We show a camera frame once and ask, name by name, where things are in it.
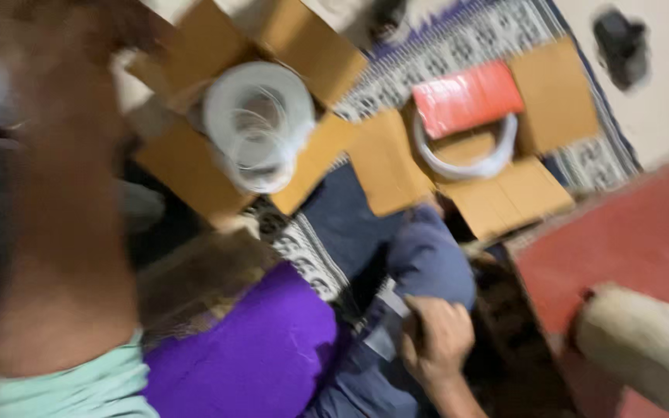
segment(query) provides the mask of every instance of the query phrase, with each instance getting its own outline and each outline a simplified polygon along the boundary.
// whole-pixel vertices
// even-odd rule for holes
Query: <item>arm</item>
[[[126,28],[149,17],[132,0],[15,3],[2,20],[24,121],[0,294],[0,375],[9,377],[81,365],[138,327],[113,182],[124,124],[108,63],[150,31]]]
[[[413,315],[404,322],[402,357],[445,418],[486,418],[461,375],[474,343],[469,313],[438,298],[405,298]]]

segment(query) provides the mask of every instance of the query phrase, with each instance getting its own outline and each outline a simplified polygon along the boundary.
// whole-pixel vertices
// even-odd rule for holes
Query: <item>cardboard flap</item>
[[[357,131],[356,125],[334,113],[324,115],[298,156],[291,182],[270,196],[279,211],[291,215],[298,209],[327,174],[335,158],[355,139]]]
[[[524,155],[544,154],[598,134],[590,85],[568,36],[515,57],[508,66],[525,102],[517,136]]]
[[[574,204],[537,158],[516,161],[497,177],[440,185],[474,235],[485,240]]]
[[[398,110],[383,111],[361,123],[347,152],[368,206],[377,216],[412,206],[431,191],[432,182],[412,158]]]
[[[254,200],[219,170],[208,140],[181,120],[134,157],[210,224],[220,228]]]
[[[296,71],[328,108],[350,89],[367,60],[300,0],[277,0],[258,43]]]
[[[165,51],[157,56],[139,53],[127,68],[171,109],[176,95],[221,73],[252,48],[213,0],[197,2],[177,28]]]

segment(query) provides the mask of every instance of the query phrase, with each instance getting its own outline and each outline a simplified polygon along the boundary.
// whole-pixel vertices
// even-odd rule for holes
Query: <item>knee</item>
[[[476,286],[468,258],[442,222],[405,225],[386,262],[400,295],[432,296],[471,309]]]

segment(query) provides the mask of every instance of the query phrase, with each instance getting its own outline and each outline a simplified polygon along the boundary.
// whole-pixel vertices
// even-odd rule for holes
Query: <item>purple cloth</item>
[[[335,314],[295,268],[268,272],[216,327],[146,355],[162,418],[294,418],[335,354]]]

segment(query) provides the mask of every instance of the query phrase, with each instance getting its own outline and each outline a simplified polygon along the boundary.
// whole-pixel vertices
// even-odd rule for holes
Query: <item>white plastic tube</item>
[[[301,79],[270,62],[226,71],[206,92],[203,125],[229,178],[259,194],[282,190],[314,129],[314,103]]]
[[[515,136],[518,130],[518,119],[515,114],[508,114],[503,119],[497,146],[494,151],[469,166],[455,166],[439,159],[427,146],[429,141],[422,125],[422,118],[418,112],[414,117],[414,141],[417,151],[423,157],[428,166],[435,173],[450,180],[467,180],[470,178],[492,178],[513,158],[515,152]]]

